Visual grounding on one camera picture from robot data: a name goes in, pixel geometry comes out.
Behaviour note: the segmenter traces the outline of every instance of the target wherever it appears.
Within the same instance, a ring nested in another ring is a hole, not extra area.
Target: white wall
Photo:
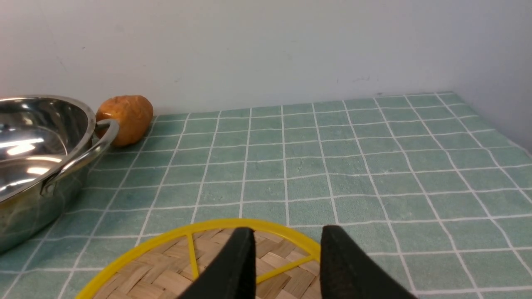
[[[532,148],[530,0],[0,0],[4,96],[157,113],[454,90]]]

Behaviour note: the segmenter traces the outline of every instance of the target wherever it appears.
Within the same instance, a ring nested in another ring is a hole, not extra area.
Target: pot handle
[[[41,194],[53,192],[55,183],[57,181],[88,165],[100,154],[105,152],[105,150],[111,145],[113,140],[116,138],[120,126],[118,125],[118,122],[114,119],[103,119],[96,123],[95,131],[104,129],[107,129],[107,132],[105,132],[102,138],[98,140],[95,145],[93,145],[88,151],[84,152],[81,156],[77,157],[76,159],[70,161],[65,166],[63,166],[53,177],[51,177],[43,184]]]

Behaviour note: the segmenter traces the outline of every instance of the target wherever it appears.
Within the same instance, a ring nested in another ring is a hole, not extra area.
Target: pot rim
[[[12,191],[11,193],[0,197],[0,203],[6,203],[9,200],[15,198],[17,195],[35,187],[36,185],[41,184],[45,179],[51,177],[53,174],[59,172],[59,170],[65,166],[68,162],[70,162],[72,159],[74,159],[76,156],[80,154],[81,148],[84,147],[84,145],[89,142],[89,140],[92,139],[94,130],[96,129],[96,115],[92,111],[92,109],[85,103],[73,99],[70,97],[64,97],[64,96],[56,96],[56,95],[23,95],[23,96],[15,96],[15,97],[6,97],[6,98],[0,98],[0,105],[2,102],[7,101],[16,101],[18,99],[30,99],[30,98],[49,98],[49,99],[58,99],[60,101],[67,102],[69,104],[72,104],[78,108],[80,108],[87,117],[87,129],[85,130],[85,134],[81,138],[81,140],[78,142],[78,144],[72,149],[72,151],[61,161],[61,163],[57,163],[54,167],[50,168],[47,172],[43,173],[42,175],[35,178],[33,181],[28,182],[24,185],[21,185],[16,190]]]

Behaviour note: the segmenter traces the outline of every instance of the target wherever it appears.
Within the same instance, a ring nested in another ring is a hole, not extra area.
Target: white grid line
[[[424,193],[416,193],[412,195],[424,195]],[[380,197],[404,197],[407,195],[379,195]],[[334,199],[337,198],[346,198],[346,197],[377,197],[377,195],[336,195],[333,196]],[[317,201],[317,200],[327,200],[330,199],[330,196],[327,197],[313,197],[313,198],[298,198],[294,200],[288,200],[289,203],[291,202],[300,202],[300,201]],[[259,201],[244,201],[244,204],[251,204],[251,203],[284,203],[285,200],[259,200]],[[177,210],[177,209],[190,209],[195,207],[206,207],[206,206],[227,206],[227,205],[238,205],[240,204],[240,201],[238,202],[231,202],[231,203],[219,203],[219,204],[199,204],[199,205],[179,205],[179,206],[168,206],[168,207],[154,207],[152,210],[156,211],[163,211],[163,210]],[[108,210],[108,213],[126,213],[126,212],[138,212],[138,211],[148,211],[148,207],[140,207],[137,209],[127,209],[127,210]],[[82,209],[82,210],[76,210],[72,212],[65,213],[66,215],[69,214],[76,214],[81,212],[103,212],[102,209]],[[532,217],[532,214],[514,214],[514,215],[502,215],[502,216],[491,216],[491,217],[463,217],[463,218],[448,218],[448,219],[440,219],[444,222],[449,221],[467,221],[467,220],[489,220],[489,219],[511,219],[511,218],[522,218],[522,217]],[[424,219],[424,220],[390,220],[392,223],[430,223],[430,222],[438,222],[438,220],[432,220],[432,219]],[[352,222],[352,223],[340,223],[344,225],[354,225],[354,224],[367,224],[370,222]]]
[[[328,126],[328,127],[349,127],[350,125],[348,124],[342,124],[342,125],[334,125],[334,126]],[[315,127],[304,127],[304,128],[297,128],[297,129],[314,129]],[[475,130],[475,131],[470,131],[472,133],[479,133],[479,132],[487,132],[487,131],[495,131],[495,129],[484,129],[484,130]],[[204,135],[212,135],[214,134],[214,132],[210,132],[210,133],[199,133],[199,134],[204,134]],[[467,135],[468,133],[466,131],[464,132],[452,132],[452,133],[438,133],[438,134],[433,134],[435,136],[445,136],[445,135]],[[158,137],[178,137],[180,136],[180,134],[176,134],[176,135],[168,135],[168,136],[158,136]],[[430,135],[429,134],[423,134],[423,135],[404,135],[404,136],[397,136],[396,138],[411,138],[411,137],[429,137]],[[359,137],[358,139],[391,139],[392,137]],[[327,139],[327,140],[322,140],[322,142],[334,142],[334,141],[349,141],[349,140],[355,140],[355,138],[346,138],[346,139]],[[299,144],[299,143],[312,143],[312,142],[318,142],[317,140],[306,140],[306,141],[294,141],[294,142],[285,142],[285,144]],[[250,144],[250,146],[261,146],[261,145],[282,145],[282,143],[257,143],[257,144]],[[213,148],[229,148],[229,147],[239,147],[239,146],[245,146],[245,144],[239,144],[239,145],[225,145],[225,146],[212,146]],[[490,148],[500,148],[500,147],[513,147],[513,146],[494,146],[494,147],[490,147]],[[211,148],[210,146],[200,146],[200,147],[189,147],[189,148],[179,148],[178,150],[180,151],[191,151],[191,150],[204,150],[204,149],[209,149]],[[449,148],[448,150],[462,150],[462,148]],[[171,152],[173,151],[172,149],[154,149],[154,150],[151,150],[151,151],[141,151],[142,153],[155,153],[155,152]],[[138,153],[138,151],[131,151],[131,152],[111,152],[111,153],[106,153],[105,155],[122,155],[122,154],[136,154]]]
[[[347,114],[347,119],[349,120],[349,123],[351,124],[352,123],[351,117],[349,116],[349,113],[347,111],[347,106],[345,104],[345,101],[343,101],[343,104],[344,104],[344,108],[346,108],[345,113]],[[360,146],[360,142],[359,142],[359,140],[356,137],[356,132],[355,132],[355,129],[354,129],[353,126],[351,126],[351,130],[353,132],[353,135],[355,136],[356,145],[359,147],[359,151],[360,151],[360,154],[362,156],[362,161],[364,162],[364,166],[365,166],[366,172],[368,174],[370,174],[371,171],[369,170],[368,161],[366,160],[366,158],[364,156],[364,152],[362,150],[362,146]],[[404,271],[406,273],[406,277],[407,277],[408,283],[410,285],[410,290],[415,291],[414,280],[412,279],[412,275],[410,274],[410,269],[408,268],[408,265],[406,264],[406,260],[405,260],[403,254],[402,254],[401,245],[399,244],[399,239],[397,238],[397,235],[395,234],[395,230],[394,230],[394,228],[392,226],[392,223],[390,222],[390,218],[388,216],[388,212],[385,209],[385,206],[384,206],[384,203],[383,203],[383,199],[380,197],[379,190],[377,189],[377,185],[375,185],[375,181],[373,180],[373,176],[372,175],[369,175],[369,180],[370,180],[371,185],[373,187],[373,191],[375,192],[375,195],[376,195],[376,197],[377,197],[377,199],[379,201],[380,207],[383,210],[384,217],[385,217],[386,223],[388,225],[388,229],[390,230],[390,233],[392,234],[392,237],[394,239],[395,247],[397,248],[397,253],[399,254],[399,259],[401,260],[401,264],[403,265],[403,269],[404,269]]]
[[[379,103],[377,102],[376,99],[373,99],[375,101],[375,104],[377,105],[377,107],[380,107],[379,106]],[[386,121],[386,117],[384,116],[384,113],[382,111],[380,111],[380,114],[383,116],[384,120]],[[392,134],[392,136],[395,136],[393,131],[392,131],[392,128],[390,127],[389,123],[386,123],[386,126],[388,127],[388,130],[390,131],[390,134]],[[403,147],[401,146],[401,144],[399,143],[399,141],[397,141],[397,139],[395,139],[395,143],[397,144],[397,146],[399,147],[399,149],[401,151],[403,151]],[[403,151],[403,155],[406,159],[406,164],[408,165],[408,168],[410,169],[410,171],[412,172],[412,174],[414,175],[414,179],[416,180],[416,182],[418,183],[419,185],[419,188],[421,189],[421,191],[424,193],[424,196],[425,198],[427,199],[427,202],[434,214],[434,216],[436,217],[436,219],[438,220],[438,223],[439,225],[441,226],[442,230],[445,232],[445,234],[447,235],[447,237],[449,238],[449,241],[451,243],[451,247],[453,249],[453,251],[455,252],[456,254],[456,257],[458,258],[458,261],[460,262],[460,264],[462,265],[462,268],[464,269],[466,275],[468,276],[469,278],[469,281],[471,282],[471,285],[473,285],[473,288],[474,289],[477,289],[478,286],[477,286],[477,283],[475,282],[475,279],[473,278],[473,275],[471,275],[471,272],[469,271],[468,267],[466,266],[466,263],[463,261],[463,258],[462,256],[460,255],[460,253],[458,252],[458,249],[456,248],[456,244],[454,242],[454,239],[451,235],[451,233],[447,230],[447,228],[445,227],[444,223],[441,221],[440,217],[439,217],[439,214],[438,212],[436,211],[436,209],[434,208],[434,205],[432,203],[432,200],[430,199],[429,195],[427,194],[423,184],[421,183],[421,181],[419,180],[418,176],[416,175],[416,173],[414,172],[414,169],[412,168],[412,165],[410,164],[410,159],[408,158],[408,155],[406,154],[406,152]],[[482,296],[482,294],[480,292],[477,292],[477,295],[480,299],[483,299],[484,297]]]
[[[285,144],[285,115],[284,109],[281,106],[281,139],[282,139],[282,174],[283,174],[283,183],[285,188],[285,215],[286,215],[286,226],[290,225],[290,210],[288,206],[288,180],[286,175],[286,144]]]
[[[432,149],[430,151],[444,151],[447,152],[446,149]],[[347,158],[347,157],[357,157],[361,156],[359,155],[348,155],[348,156],[325,156],[325,159],[328,158]],[[287,160],[293,160],[293,159],[315,159],[320,158],[320,156],[301,156],[301,157],[290,157],[287,158]],[[209,165],[224,165],[224,164],[235,164],[235,163],[244,163],[244,162],[274,162],[274,161],[283,161],[284,159],[269,159],[269,160],[238,160],[238,161],[230,161],[230,162],[218,162],[218,163],[209,163]],[[183,165],[172,165],[172,166],[151,166],[151,167],[133,167],[131,169],[154,169],[154,168],[176,168],[176,167],[188,167],[188,166],[205,166],[206,164],[183,164]],[[530,164],[521,164],[521,165],[509,165],[509,166],[503,166],[502,168],[519,168],[519,167],[527,167],[532,166],[532,163]],[[486,169],[500,169],[501,167],[497,166],[488,166],[488,167],[473,167],[473,168],[459,168],[458,170],[486,170]],[[96,171],[107,171],[107,170],[128,170],[128,168],[109,168],[109,169],[102,169],[102,170],[96,170]],[[416,171],[417,173],[423,173],[423,172],[449,172],[452,171],[452,169],[447,170],[419,170]],[[374,173],[374,175],[387,175],[391,173],[409,173],[407,171],[403,172],[386,172],[386,173]]]
[[[319,159],[319,157],[306,157],[307,159]],[[523,165],[514,165],[514,166],[508,166],[505,168],[519,168],[519,167],[527,167],[532,164],[523,164]],[[499,169],[498,167],[478,167],[478,168],[460,168],[459,171],[472,171],[472,170],[488,170],[488,169]],[[453,169],[446,169],[446,170],[419,170],[419,171],[396,171],[396,172],[377,172],[377,173],[358,173],[358,174],[347,174],[347,173],[329,173],[330,176],[346,176],[346,177],[367,177],[369,175],[372,176],[383,176],[383,175],[404,175],[409,173],[437,173],[437,172],[454,172]],[[320,177],[326,175],[325,173],[316,173],[313,175],[305,175],[305,176],[297,176],[297,177],[290,177],[287,178],[287,180],[295,180],[295,179],[303,179],[303,178],[311,178],[311,177]],[[246,181],[282,181],[284,178],[271,178],[271,179],[247,179]],[[242,182],[241,180],[231,180],[231,181],[207,181],[203,182],[203,184],[226,184],[231,182]],[[161,184],[161,186],[183,186],[183,185],[197,185],[200,184],[200,181],[194,181],[194,182],[183,182],[183,183],[175,183],[175,184]],[[133,186],[133,187],[122,187],[122,190],[127,189],[137,189],[137,188],[153,188],[158,187],[159,185],[150,185],[150,186]],[[87,186],[83,188],[85,189],[109,189],[114,190],[116,188],[113,187],[97,187],[97,186]],[[501,190],[527,190],[530,188],[501,188]],[[486,190],[475,190],[476,192],[485,192]]]
[[[489,287],[471,289],[441,289],[441,290],[421,290],[414,292],[416,295],[445,295],[445,294],[468,294],[468,293],[489,293],[489,292],[511,292],[517,290],[532,290],[532,286],[519,287]]]
[[[189,116],[190,116],[190,114],[188,114],[186,119],[185,119],[185,124],[183,125],[183,131],[187,128],[187,122],[188,122],[188,117]],[[153,207],[155,206],[155,203],[157,202],[157,199],[159,198],[159,194],[161,193],[161,189],[163,187],[164,180],[166,179],[166,177],[168,175],[168,172],[170,171],[170,166],[172,165],[173,159],[176,157],[177,148],[179,147],[179,144],[181,143],[181,139],[182,139],[182,135],[179,136],[179,139],[177,140],[176,148],[174,148],[174,150],[173,150],[172,157],[170,157],[170,160],[168,161],[168,164],[166,166],[166,170],[165,170],[165,172],[163,174],[163,177],[161,178],[161,182],[159,183],[159,186],[157,187],[157,191],[155,192],[155,196],[153,197],[152,203],[149,206],[148,213],[146,214],[146,217],[144,218],[144,222],[142,224],[142,228],[140,229],[139,236],[138,236],[137,240],[135,241],[135,247],[137,247],[138,244],[140,244],[140,240],[141,240],[140,236],[144,233],[144,230],[146,230],[146,226],[148,225],[148,221],[149,221],[149,216],[152,214]]]
[[[85,272],[85,271],[102,271],[103,268],[35,268],[31,270],[26,271],[7,271],[7,270],[0,270],[1,274],[19,274],[23,275],[26,273],[32,273],[32,272],[69,272],[69,271],[76,271],[76,272]]]
[[[479,116],[478,115],[465,115],[465,116],[462,116],[460,117],[461,119],[463,118],[478,118]],[[438,121],[438,120],[453,120],[453,119],[456,119],[455,117],[448,117],[448,118],[434,118],[434,119],[425,119],[426,121]],[[419,122],[419,120],[390,120],[389,122],[397,122],[397,123],[401,123],[401,122]],[[354,123],[353,126],[370,126],[370,125],[373,125],[373,124],[384,124],[385,122],[384,121],[376,121],[376,122],[361,122],[361,123]],[[348,127],[349,125],[348,124],[326,124],[326,125],[323,125],[323,126],[318,126],[320,128],[331,128],[331,127]],[[287,131],[290,131],[290,130],[300,130],[300,129],[313,129],[314,126],[311,126],[311,127],[294,127],[294,128],[285,128],[285,130]],[[257,132],[257,131],[281,131],[282,129],[279,128],[279,129],[276,129],[276,128],[265,128],[265,129],[250,129],[251,132]],[[495,131],[495,129],[484,129],[486,131]],[[220,131],[218,133],[244,133],[244,132],[247,132],[247,130],[235,130],[235,131]],[[207,135],[207,134],[213,134],[214,132],[210,132],[210,131],[207,131],[207,132],[194,132],[194,133],[185,133],[184,129],[181,133],[176,133],[176,134],[169,134],[169,135],[150,135],[150,136],[146,136],[146,138],[154,138],[154,137],[177,137],[177,136],[180,136],[180,135],[185,135],[185,136],[191,136],[191,135]]]
[[[224,182],[206,182],[206,184],[220,184],[220,183],[229,183],[229,182],[241,182],[241,181],[224,181]],[[170,184],[163,186],[183,186],[183,185],[197,185],[199,182],[193,183],[182,183],[182,184]],[[125,189],[142,189],[142,188],[154,188],[157,186],[139,186],[139,187],[128,187],[121,188]],[[107,187],[89,187],[87,189],[100,189],[100,190],[116,190],[116,188],[107,188]],[[532,190],[532,188],[497,188],[497,189],[488,189],[488,190],[476,190],[476,193],[489,193],[489,192],[498,192],[498,191],[510,191],[510,190]],[[468,190],[457,190],[457,191],[441,191],[441,192],[427,192],[428,195],[442,195],[442,194],[455,194],[455,193],[470,193]],[[399,193],[399,194],[381,194],[380,197],[393,197],[393,196],[406,196],[406,195],[424,195],[424,193],[414,192],[414,193]],[[375,194],[352,194],[352,195],[336,195],[335,197],[341,196],[375,196]]]
[[[457,105],[462,105],[462,106],[467,106],[466,103],[455,103],[455,104],[449,104],[449,106],[457,106]],[[415,107],[415,109],[422,109],[422,108],[438,108],[438,107],[443,107],[441,105],[433,105],[433,106],[420,106],[420,107]],[[397,110],[408,110],[410,108],[408,107],[383,107],[383,109],[397,109]],[[357,109],[347,109],[348,111],[358,111],[358,110],[378,110],[377,108],[357,108]],[[334,112],[344,112],[344,110],[331,110],[331,111],[316,111],[317,114],[321,114],[321,113],[334,113]],[[288,114],[285,114],[285,116],[291,116],[291,115],[300,115],[300,114],[312,114],[312,112],[298,112],[298,113],[288,113]],[[258,117],[254,117],[254,116],[251,116],[251,118],[274,118],[274,117],[280,117],[280,115],[278,114],[275,114],[275,115],[265,115],[265,116],[258,116]],[[246,119],[246,118],[249,118],[249,117],[220,117],[220,119]],[[216,119],[216,118],[191,118],[190,120],[212,120],[212,119]],[[184,119],[176,119],[176,120],[158,120],[157,123],[161,123],[161,122],[180,122],[180,121],[184,121]]]
[[[516,250],[532,250],[531,246],[516,247]],[[512,251],[511,248],[492,248],[492,249],[462,249],[457,250],[462,253],[490,253],[490,252],[505,252]],[[454,250],[442,250],[442,251],[416,251],[416,252],[403,252],[403,255],[432,255],[432,254],[454,254]],[[395,252],[370,252],[369,256],[397,256]]]
[[[214,135],[212,136],[211,148],[209,149],[209,154],[207,155],[207,164],[205,165],[205,170],[203,171],[203,177],[201,179],[201,183],[199,184],[198,197],[196,198],[196,206],[194,207],[194,211],[192,212],[192,218],[190,219],[190,224],[194,223],[194,220],[196,219],[196,213],[198,211],[198,205],[200,204],[203,184],[205,183],[205,177],[207,176],[207,169],[209,168],[209,162],[211,161],[212,148],[214,145],[214,141],[216,140],[216,133],[218,131],[218,125],[220,124],[221,113],[222,113],[221,111],[220,113],[218,113],[218,118],[216,120],[216,128],[214,129]]]
[[[300,200],[293,200],[293,201],[314,201],[314,200],[327,200],[329,197],[316,197],[316,198],[305,198]],[[277,200],[277,201],[249,201],[245,202],[247,203],[264,203],[264,202],[276,202],[276,203],[283,203],[284,200]],[[223,204],[205,204],[205,205],[198,205],[198,206],[231,206],[231,205],[238,205],[239,202],[233,202],[233,203],[223,203]],[[168,208],[161,208],[160,210],[175,210],[175,209],[191,209],[194,208],[195,205],[189,205],[189,206],[174,206],[174,207],[168,207]],[[134,209],[134,210],[125,210],[125,211],[109,211],[109,213],[113,212],[130,212],[130,211],[146,211],[148,208],[141,208],[141,209]],[[87,211],[97,211],[97,212],[103,212],[103,210],[98,209],[90,209]],[[461,218],[449,218],[449,219],[425,219],[425,220],[368,220],[368,221],[360,221],[360,222],[345,222],[345,223],[339,223],[338,225],[342,227],[348,227],[348,226],[357,226],[357,225],[368,225],[368,224],[374,224],[374,223],[439,223],[442,222],[463,222],[463,221],[478,221],[478,220],[490,220],[490,219],[513,219],[513,218],[529,218],[532,217],[532,213],[528,214],[515,214],[515,215],[504,215],[504,216],[491,216],[491,217],[461,217]],[[290,225],[291,228],[321,228],[323,225]],[[150,237],[150,236],[156,236],[160,233],[156,234],[143,234],[141,237]],[[63,239],[68,238],[89,238],[90,236],[83,236],[83,235],[69,235],[69,236],[63,236],[59,238],[36,238],[33,239],[33,241],[40,241],[45,240],[47,242],[53,242],[53,241],[59,241]],[[127,239],[127,238],[137,238],[138,235],[115,235],[115,236],[93,236],[92,239]],[[527,249],[528,247],[515,247],[516,250],[522,250]],[[492,249],[485,249],[483,252],[489,252]]]
[[[414,109],[424,109],[424,108],[435,108],[435,107],[438,107],[438,108],[445,108],[444,106],[429,106],[429,107],[417,107],[417,108],[414,108]],[[388,109],[388,110],[411,110],[409,107],[401,107],[401,108],[396,108],[396,107],[390,107],[390,108],[383,108],[384,110]],[[379,110],[378,108],[366,108],[366,109],[355,109],[355,110],[348,110],[348,111],[363,111],[363,110]],[[343,113],[345,110],[337,110],[337,111],[327,111],[327,112],[316,112],[316,114],[327,114],[327,113]],[[286,117],[289,117],[289,116],[292,116],[292,115],[303,115],[303,114],[307,114],[307,115],[312,115],[312,112],[304,112],[304,113],[293,113],[293,114],[284,114],[284,116]],[[252,117],[252,119],[257,119],[257,118],[280,118],[281,115],[270,115],[270,116],[267,116],[267,117]],[[470,117],[479,117],[478,115],[475,115],[475,114],[472,114],[472,115],[464,115],[464,116],[461,116],[460,118],[470,118]],[[204,119],[193,119],[193,120],[214,120],[216,118],[204,118]],[[248,117],[231,117],[231,118],[220,118],[221,120],[222,119],[248,119]],[[455,118],[452,118],[452,117],[448,117],[448,118],[434,118],[434,119],[426,119],[426,120],[449,120],[449,119],[455,119]],[[389,122],[415,122],[416,120],[390,120]],[[165,120],[165,121],[159,121],[157,123],[162,123],[162,122],[184,122],[184,120]],[[378,121],[378,122],[364,122],[364,123],[354,123],[354,125],[357,125],[357,124],[376,124],[376,123],[384,123],[383,121]],[[326,126],[321,126],[321,127],[338,127],[338,126],[344,126],[343,124],[328,124]],[[297,127],[297,128],[286,128],[286,130],[294,130],[294,129],[310,129],[311,127]],[[268,128],[268,129],[252,129],[252,131],[266,131],[266,130],[281,130],[281,129],[274,129],[274,128]],[[220,133],[235,133],[235,132],[245,132],[246,130],[237,130],[237,131],[221,131]],[[196,132],[196,133],[181,133],[183,135],[197,135],[197,134],[205,134],[205,133],[208,133],[208,132]],[[161,137],[161,135],[152,135],[150,137]]]
[[[250,150],[250,133],[251,133],[251,117],[248,119],[248,122],[247,122],[246,153],[245,153],[245,156],[244,156],[244,171],[242,173],[242,190],[240,190],[240,208],[238,209],[238,217],[239,218],[242,218],[242,212],[243,212],[243,208],[244,208],[244,188],[246,187],[247,154],[248,154],[248,152]]]
[[[81,252],[78,254],[78,256],[76,257],[76,261],[74,262],[74,266],[73,266],[73,269],[75,269],[80,260],[81,260],[81,257],[83,256],[83,254],[85,253],[85,251],[87,250],[87,248],[89,247],[89,244],[90,244],[90,240],[91,240],[91,237],[94,237],[94,235],[96,234],[96,231],[98,230],[98,227],[100,226],[100,224],[102,223],[107,211],[109,211],[111,205],[113,204],[114,202],[114,199],[117,197],[118,195],[118,192],[120,191],[120,187],[122,187],[124,185],[124,183],[126,182],[126,179],[129,175],[129,172],[131,171],[131,167],[133,167],[133,164],[135,164],[135,162],[137,161],[138,157],[140,156],[140,153],[142,151],[142,148],[146,145],[146,141],[148,140],[148,138],[144,138],[144,141],[142,143],[142,146],[140,147],[140,150],[139,152],[137,153],[137,155],[135,156],[135,158],[133,159],[133,161],[131,162],[131,165],[130,165],[130,168],[126,171],[126,174],[124,175],[124,178],[122,178],[122,181],[120,182],[120,185],[118,186],[118,188],[116,189],[116,191],[114,192],[113,194],[113,197],[111,198],[111,200],[109,201],[109,204],[107,204],[107,206],[105,207],[105,211],[102,213],[102,215],[100,216],[100,218],[98,219],[98,222],[96,223],[96,225],[94,226],[94,229],[93,231],[90,233],[90,237],[87,239],[87,241],[85,242],[85,245],[83,246],[83,249],[81,250]],[[61,288],[61,291],[59,292],[59,295],[58,295],[58,299],[61,299],[64,295],[64,292],[66,291],[67,289],[67,286],[68,286],[68,283],[70,282],[70,280],[72,279],[72,276],[74,275],[74,271],[71,271],[68,275],[68,278],[66,279],[65,283],[63,284],[63,287]]]
[[[330,195],[330,200],[331,200],[331,205],[332,205],[332,213],[334,215],[335,224],[339,224],[340,222],[338,221],[338,213],[336,211],[336,203],[335,203],[334,195],[333,195],[333,187],[331,186],[331,178],[329,175],[329,171],[327,169],[327,163],[325,162],[325,154],[323,153],[323,146],[321,145],[321,136],[320,136],[320,129],[318,127],[318,119],[316,117],[316,110],[314,108],[314,103],[312,103],[311,105],[312,105],[312,112],[314,113],[314,124],[316,125],[315,127],[316,133],[318,135],[318,144],[320,145],[321,162],[323,163],[323,169],[325,170],[325,177],[327,178],[327,186],[329,188],[329,195]]]

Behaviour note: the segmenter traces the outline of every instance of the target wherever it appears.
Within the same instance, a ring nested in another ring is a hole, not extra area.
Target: yellow plastic rim
[[[149,250],[169,242],[172,239],[186,236],[188,238],[190,262],[192,266],[194,278],[198,277],[198,269],[196,264],[196,256],[194,253],[194,244],[192,242],[192,234],[195,232],[211,230],[211,229],[225,229],[225,228],[237,228],[237,227],[250,227],[254,230],[260,230],[269,232],[274,235],[278,235],[284,239],[287,239],[295,245],[301,247],[309,253],[309,256],[302,258],[293,263],[287,264],[283,267],[272,270],[269,273],[257,277],[257,283],[260,283],[268,278],[271,278],[291,268],[297,267],[306,262],[315,260],[320,261],[320,245],[311,238],[308,238],[300,232],[287,228],[285,226],[256,219],[219,219],[210,220],[205,222],[199,222],[192,225],[183,226],[174,230],[165,232],[164,234],[150,239],[137,247],[126,252],[114,262],[105,267],[100,273],[98,273],[76,297],[77,299],[89,299],[96,295],[96,292],[122,267],[129,262],[148,252]]]

